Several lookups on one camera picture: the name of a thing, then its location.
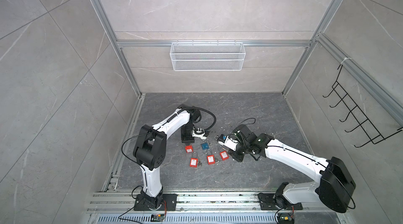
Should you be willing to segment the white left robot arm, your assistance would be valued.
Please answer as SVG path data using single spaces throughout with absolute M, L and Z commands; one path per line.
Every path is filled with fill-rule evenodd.
M 182 104 L 161 122 L 152 126 L 144 125 L 140 129 L 133 156 L 142 169 L 143 189 L 141 196 L 151 210 L 159 209 L 163 201 L 160 166 L 166 156 L 167 140 L 177 130 L 180 130 L 183 143 L 194 143 L 194 124 L 199 122 L 201 118 L 199 109 Z

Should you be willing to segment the red safety padlock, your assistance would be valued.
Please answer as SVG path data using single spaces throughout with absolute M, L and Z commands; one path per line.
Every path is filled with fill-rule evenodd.
M 195 151 L 192 153 L 192 156 L 190 158 L 190 167 L 194 167 L 194 168 L 198 167 L 198 162 L 199 162 L 198 154 Z
M 185 150 L 186 150 L 186 153 L 192 153 L 192 152 L 194 151 L 192 145 L 187 145 L 187 146 L 185 147 Z
M 208 165 L 212 165 L 212 164 L 216 163 L 215 156 L 210 149 L 206 150 L 206 158 L 207 158 Z
M 219 155 L 223 161 L 229 159 L 228 152 L 224 147 L 219 148 Z

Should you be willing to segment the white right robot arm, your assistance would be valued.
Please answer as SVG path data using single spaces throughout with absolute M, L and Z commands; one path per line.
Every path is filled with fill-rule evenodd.
M 245 124 L 238 125 L 230 134 L 217 137 L 217 142 L 228 148 L 228 154 L 237 162 L 245 155 L 255 160 L 268 158 L 281 162 L 309 177 L 308 183 L 282 183 L 273 196 L 279 209 L 290 209 L 303 203 L 321 203 L 328 209 L 345 213 L 355 203 L 356 188 L 350 172 L 336 157 L 320 158 L 292 148 L 273 136 L 255 135 Z

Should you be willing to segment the blue padlock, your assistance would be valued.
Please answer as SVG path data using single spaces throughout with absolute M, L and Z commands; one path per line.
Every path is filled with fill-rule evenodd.
M 209 149 L 209 144 L 208 144 L 208 142 L 207 142 L 206 140 L 202 140 L 202 142 L 201 142 L 201 148 L 202 148 L 203 150 L 208 150 L 208 149 Z

